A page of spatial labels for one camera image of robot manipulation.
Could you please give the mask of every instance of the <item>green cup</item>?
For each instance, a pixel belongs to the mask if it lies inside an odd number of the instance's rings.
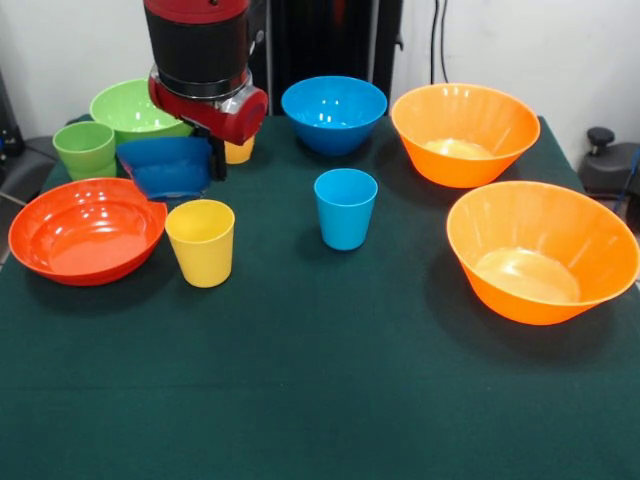
[[[56,133],[53,146],[72,180],[116,176],[116,138],[111,127],[74,123]]]

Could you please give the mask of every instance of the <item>blue plastic object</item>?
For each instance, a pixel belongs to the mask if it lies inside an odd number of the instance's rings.
[[[211,146],[204,138],[163,137],[123,143],[122,166],[149,199],[200,198],[211,184]]]
[[[387,110],[387,97],[356,78],[314,77],[289,87],[282,108],[309,148],[337,156],[364,143]]]
[[[322,239],[335,250],[354,250],[367,238],[378,184],[361,170],[338,168],[314,185]]]

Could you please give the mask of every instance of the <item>orange bowl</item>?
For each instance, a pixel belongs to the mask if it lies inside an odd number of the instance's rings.
[[[492,182],[540,136],[533,110],[476,85],[412,90],[394,104],[391,119],[418,172],[447,187]]]
[[[624,293],[640,251],[627,226],[590,198],[538,182],[498,182],[463,195],[449,243],[476,295],[511,320],[551,325]]]
[[[58,283],[92,286],[118,280],[151,255],[167,207],[149,202],[131,180],[68,183],[29,203],[9,230],[11,252]]]

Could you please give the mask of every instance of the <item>red bowl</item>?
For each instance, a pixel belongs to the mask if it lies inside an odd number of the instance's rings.
[[[9,230],[25,267],[64,285],[114,282],[142,265],[160,241],[167,207],[131,180],[68,183],[29,203]]]

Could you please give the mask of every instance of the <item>blue cup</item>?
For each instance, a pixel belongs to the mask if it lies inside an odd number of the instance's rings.
[[[367,238],[378,184],[353,168],[329,170],[314,185],[322,239],[335,250],[354,250]]]
[[[154,201],[200,198],[211,184],[205,138],[163,137],[123,143],[118,159],[138,189]]]

